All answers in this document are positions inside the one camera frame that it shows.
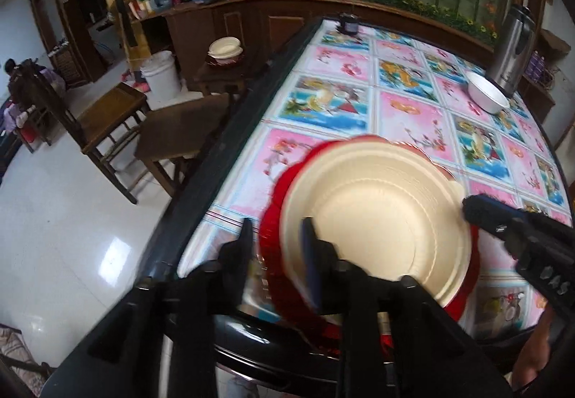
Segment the person's right hand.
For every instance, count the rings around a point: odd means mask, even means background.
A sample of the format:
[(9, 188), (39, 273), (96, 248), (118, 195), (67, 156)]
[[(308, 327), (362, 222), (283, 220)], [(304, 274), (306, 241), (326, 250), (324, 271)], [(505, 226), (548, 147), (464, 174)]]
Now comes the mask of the person's right hand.
[(531, 383), (547, 365), (551, 351), (549, 338), (553, 317), (555, 312), (548, 303), (512, 369), (513, 390), (522, 389)]

